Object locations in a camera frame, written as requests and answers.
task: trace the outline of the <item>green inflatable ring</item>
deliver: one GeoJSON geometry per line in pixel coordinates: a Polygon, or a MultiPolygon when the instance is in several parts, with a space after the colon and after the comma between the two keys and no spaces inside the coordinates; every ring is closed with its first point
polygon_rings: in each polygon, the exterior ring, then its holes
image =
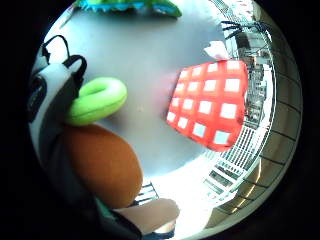
{"type": "Polygon", "coordinates": [[[83,85],[66,115],[66,123],[84,126],[118,111],[127,99],[126,86],[116,78],[99,77],[83,85]]]}

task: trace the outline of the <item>green toy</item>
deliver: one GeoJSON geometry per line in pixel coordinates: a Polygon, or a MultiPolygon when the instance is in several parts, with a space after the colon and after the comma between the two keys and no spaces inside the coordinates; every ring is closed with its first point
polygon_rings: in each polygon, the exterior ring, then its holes
{"type": "Polygon", "coordinates": [[[126,86],[116,78],[100,77],[83,85],[66,115],[66,123],[84,126],[118,111],[127,99],[126,86]]]}
{"type": "Polygon", "coordinates": [[[179,8],[169,0],[77,0],[75,7],[93,11],[125,11],[129,8],[140,9],[144,6],[173,17],[181,17],[179,8]]]}

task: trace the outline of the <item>brown oval cushion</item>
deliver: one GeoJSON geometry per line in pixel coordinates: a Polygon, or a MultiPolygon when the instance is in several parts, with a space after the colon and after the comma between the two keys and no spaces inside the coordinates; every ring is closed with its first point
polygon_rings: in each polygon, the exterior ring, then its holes
{"type": "Polygon", "coordinates": [[[110,208],[127,207],[142,185],[142,171],[131,146],[94,124],[66,126],[64,142],[71,165],[84,185],[110,208]]]}

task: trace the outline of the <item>red and white checkered cushion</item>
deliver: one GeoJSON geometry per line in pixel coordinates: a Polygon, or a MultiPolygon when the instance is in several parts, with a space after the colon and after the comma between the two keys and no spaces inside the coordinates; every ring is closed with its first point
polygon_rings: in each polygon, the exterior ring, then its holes
{"type": "Polygon", "coordinates": [[[171,99],[167,123],[214,151],[226,151],[240,134],[247,88],[248,73],[243,61],[208,62],[184,68],[171,99]]]}

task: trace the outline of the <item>white square pattern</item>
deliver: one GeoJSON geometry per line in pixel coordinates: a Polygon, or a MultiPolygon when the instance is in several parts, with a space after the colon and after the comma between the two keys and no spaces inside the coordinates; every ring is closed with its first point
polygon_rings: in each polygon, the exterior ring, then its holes
{"type": "Polygon", "coordinates": [[[192,105],[193,105],[192,99],[185,99],[182,107],[183,109],[190,110],[192,108],[192,105]]]}
{"type": "Polygon", "coordinates": [[[207,72],[215,72],[218,70],[218,64],[217,63],[211,63],[208,66],[208,71],[207,72]]]}
{"type": "Polygon", "coordinates": [[[238,61],[228,61],[227,68],[228,69],[240,69],[240,64],[238,61]]]}
{"type": "Polygon", "coordinates": [[[209,101],[201,101],[199,112],[209,114],[211,112],[212,102],[209,101]]]}
{"type": "Polygon", "coordinates": [[[188,71],[182,71],[180,73],[180,78],[186,78],[188,76],[188,71]]]}
{"type": "Polygon", "coordinates": [[[179,118],[178,127],[185,129],[188,124],[188,119],[181,117],[179,118]]]}
{"type": "Polygon", "coordinates": [[[220,116],[223,118],[234,119],[236,117],[237,105],[223,103],[220,116]]]}
{"type": "Polygon", "coordinates": [[[240,90],[240,79],[229,78],[226,79],[226,85],[224,90],[227,92],[239,92],[240,90]]]}
{"type": "Polygon", "coordinates": [[[177,85],[177,87],[176,87],[176,90],[177,90],[177,91],[182,91],[183,88],[184,88],[184,84],[183,84],[183,83],[179,83],[179,84],[177,85]]]}
{"type": "Polygon", "coordinates": [[[227,144],[230,133],[223,131],[216,131],[213,143],[215,144],[227,144]]]}
{"type": "Polygon", "coordinates": [[[176,115],[174,113],[172,113],[172,112],[168,113],[167,120],[169,122],[173,122],[175,118],[176,118],[176,115]]]}
{"type": "Polygon", "coordinates": [[[203,90],[206,92],[214,91],[214,89],[216,88],[216,83],[217,80],[207,80],[204,84],[203,90]]]}
{"type": "Polygon", "coordinates": [[[197,83],[197,82],[189,83],[188,91],[194,92],[195,90],[197,90],[198,85],[199,85],[199,83],[197,83]]]}
{"type": "Polygon", "coordinates": [[[201,67],[197,67],[197,68],[193,69],[192,76],[199,76],[201,73],[201,70],[202,70],[201,67]]]}
{"type": "Polygon", "coordinates": [[[204,133],[206,131],[206,126],[202,125],[200,123],[195,123],[193,127],[193,134],[198,136],[198,137],[203,137],[204,133]]]}
{"type": "Polygon", "coordinates": [[[179,106],[179,98],[173,98],[172,99],[172,106],[178,107],[179,106]]]}

